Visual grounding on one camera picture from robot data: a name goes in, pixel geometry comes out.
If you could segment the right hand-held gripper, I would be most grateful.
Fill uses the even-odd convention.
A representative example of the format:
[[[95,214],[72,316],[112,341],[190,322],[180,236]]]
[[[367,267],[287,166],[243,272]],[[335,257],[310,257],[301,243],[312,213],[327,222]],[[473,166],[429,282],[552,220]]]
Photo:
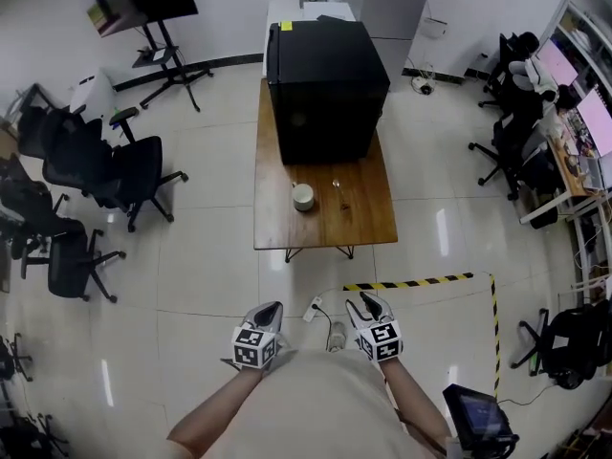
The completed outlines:
[[[360,292],[360,297],[368,317],[363,316],[351,300],[345,300],[346,312],[356,330],[360,350],[374,362],[399,357],[403,352],[403,337],[390,305],[381,297],[368,292]]]

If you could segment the white ceramic cup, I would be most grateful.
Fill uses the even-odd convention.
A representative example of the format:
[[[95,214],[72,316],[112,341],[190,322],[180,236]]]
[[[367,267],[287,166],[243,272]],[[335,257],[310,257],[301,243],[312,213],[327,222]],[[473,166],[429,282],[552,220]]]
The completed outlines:
[[[292,199],[297,211],[306,212],[314,206],[315,193],[308,184],[293,183]]]

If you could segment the person's right forearm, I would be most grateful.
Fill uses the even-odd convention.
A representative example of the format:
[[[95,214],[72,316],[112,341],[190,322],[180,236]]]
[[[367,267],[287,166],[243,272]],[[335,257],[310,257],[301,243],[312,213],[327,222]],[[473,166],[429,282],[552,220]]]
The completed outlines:
[[[445,417],[398,358],[380,363],[402,417],[433,449],[442,450],[451,432]]]

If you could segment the person's light shoe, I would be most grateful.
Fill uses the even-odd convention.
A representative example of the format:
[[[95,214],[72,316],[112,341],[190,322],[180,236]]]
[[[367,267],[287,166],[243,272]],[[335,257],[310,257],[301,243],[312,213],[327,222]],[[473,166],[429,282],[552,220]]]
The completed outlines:
[[[330,353],[343,350],[346,346],[347,331],[346,326],[341,321],[334,321],[329,329],[326,349]]]

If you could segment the yellow black hazard tape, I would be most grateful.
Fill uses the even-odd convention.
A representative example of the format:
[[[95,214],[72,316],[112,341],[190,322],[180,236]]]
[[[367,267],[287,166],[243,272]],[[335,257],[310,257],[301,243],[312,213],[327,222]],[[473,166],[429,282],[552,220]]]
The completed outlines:
[[[493,396],[497,400],[498,389],[499,389],[499,384],[500,384],[500,370],[501,370],[499,315],[498,315],[495,278],[492,273],[489,273],[489,278],[490,278],[491,297],[492,297],[492,317],[493,317],[494,350],[495,350]]]
[[[416,287],[427,287],[439,284],[445,284],[455,281],[469,280],[474,278],[473,273],[450,274],[440,277],[426,277],[423,279],[413,279],[399,282],[373,282],[373,283],[356,283],[347,284],[342,287],[345,292],[361,292],[361,291],[378,291],[386,289],[406,289]]]

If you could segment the person's beige shirt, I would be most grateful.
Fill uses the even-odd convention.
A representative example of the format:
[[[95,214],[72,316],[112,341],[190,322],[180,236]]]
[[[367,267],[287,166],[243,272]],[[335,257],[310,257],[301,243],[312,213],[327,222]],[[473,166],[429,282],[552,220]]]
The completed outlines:
[[[205,453],[216,459],[441,459],[402,417],[380,369],[358,350],[290,351]],[[161,441],[148,459],[194,459]]]

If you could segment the large black office chair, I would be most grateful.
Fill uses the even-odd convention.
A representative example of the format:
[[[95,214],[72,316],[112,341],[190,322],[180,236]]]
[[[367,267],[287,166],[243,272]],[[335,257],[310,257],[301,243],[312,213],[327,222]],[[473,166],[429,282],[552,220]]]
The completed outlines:
[[[127,143],[112,146],[101,136],[102,120],[84,121],[67,110],[54,110],[44,120],[41,144],[42,174],[48,183],[70,187],[93,196],[102,208],[118,208],[128,216],[129,232],[145,202],[150,202],[169,223],[172,213],[156,199],[160,186],[188,175],[163,174],[163,144],[158,136],[134,138],[128,121],[139,114],[136,107],[119,111],[110,120],[121,128]]]

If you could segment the black waste bin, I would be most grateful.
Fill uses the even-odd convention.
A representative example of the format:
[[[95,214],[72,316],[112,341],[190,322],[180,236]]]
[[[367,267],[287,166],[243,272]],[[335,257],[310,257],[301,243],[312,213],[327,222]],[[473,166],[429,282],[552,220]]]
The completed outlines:
[[[558,207],[552,207],[545,212],[540,213],[530,221],[530,225],[534,230],[541,230],[558,221]]]

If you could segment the black mini fridge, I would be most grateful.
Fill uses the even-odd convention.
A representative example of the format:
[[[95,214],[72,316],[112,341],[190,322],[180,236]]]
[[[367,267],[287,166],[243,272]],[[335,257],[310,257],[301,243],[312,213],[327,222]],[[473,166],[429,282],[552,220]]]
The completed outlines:
[[[361,22],[292,22],[288,32],[271,25],[267,49],[282,162],[356,162],[368,153],[390,88],[382,60]]]

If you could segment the wood top white desk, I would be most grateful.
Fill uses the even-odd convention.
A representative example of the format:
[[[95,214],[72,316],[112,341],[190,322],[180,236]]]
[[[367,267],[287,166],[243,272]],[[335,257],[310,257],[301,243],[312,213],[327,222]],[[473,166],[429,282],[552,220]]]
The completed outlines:
[[[568,124],[554,110],[549,112],[535,127],[535,132],[545,140],[548,150],[552,153],[563,188],[554,198],[529,213],[521,213],[519,223],[530,224],[538,216],[556,208],[558,219],[573,221],[588,210],[595,208],[597,203],[607,202],[612,198],[612,188],[607,190],[589,190],[583,185],[584,175],[573,175],[565,160],[570,155],[565,150],[565,139],[569,138]]]

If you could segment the black wheeled screen stand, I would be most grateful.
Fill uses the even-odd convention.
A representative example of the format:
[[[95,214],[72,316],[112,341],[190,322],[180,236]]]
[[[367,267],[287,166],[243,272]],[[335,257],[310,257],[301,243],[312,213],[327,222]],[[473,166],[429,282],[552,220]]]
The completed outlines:
[[[183,62],[183,54],[180,48],[173,43],[164,22],[157,22],[157,26],[161,31],[164,43],[159,43],[155,40],[146,24],[142,25],[140,29],[137,28],[137,31],[142,30],[142,35],[148,41],[149,47],[139,50],[139,57],[133,66],[137,69],[159,67],[161,70],[147,76],[140,76],[127,80],[124,83],[116,84],[113,86],[113,89],[115,92],[122,92],[140,85],[162,80],[163,84],[155,92],[139,102],[141,109],[146,110],[151,101],[171,87],[183,86],[187,90],[194,110],[200,113],[201,108],[193,95],[191,85],[200,78],[214,77],[214,73],[209,66],[198,68],[185,64]]]

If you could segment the open laptop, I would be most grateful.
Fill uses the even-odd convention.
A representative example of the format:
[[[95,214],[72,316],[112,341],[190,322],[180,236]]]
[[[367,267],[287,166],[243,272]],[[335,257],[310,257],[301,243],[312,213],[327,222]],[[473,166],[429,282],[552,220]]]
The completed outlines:
[[[579,173],[582,185],[590,190],[612,188],[612,152],[603,157],[579,157]]]

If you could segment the white air purifier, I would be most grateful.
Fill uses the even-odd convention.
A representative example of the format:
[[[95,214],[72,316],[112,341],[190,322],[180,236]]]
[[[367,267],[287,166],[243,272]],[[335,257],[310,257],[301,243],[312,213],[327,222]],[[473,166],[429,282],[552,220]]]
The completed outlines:
[[[76,86],[69,104],[72,114],[85,121],[107,120],[115,110],[116,91],[106,73],[97,69]]]

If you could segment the pink computer monitor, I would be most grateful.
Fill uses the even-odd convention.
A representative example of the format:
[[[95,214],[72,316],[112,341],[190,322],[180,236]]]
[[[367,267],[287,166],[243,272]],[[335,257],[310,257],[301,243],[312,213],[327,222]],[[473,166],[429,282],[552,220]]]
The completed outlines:
[[[596,88],[578,105],[578,112],[600,157],[612,152],[612,116]]]
[[[536,56],[558,85],[569,86],[578,77],[577,70],[551,39],[544,42]]]

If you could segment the grey tall cabinet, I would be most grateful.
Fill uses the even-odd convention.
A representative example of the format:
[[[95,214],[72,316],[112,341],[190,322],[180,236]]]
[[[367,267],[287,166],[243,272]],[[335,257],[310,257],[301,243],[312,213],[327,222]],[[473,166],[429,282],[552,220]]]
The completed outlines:
[[[392,89],[398,86],[426,0],[363,0],[361,21],[373,40]]]

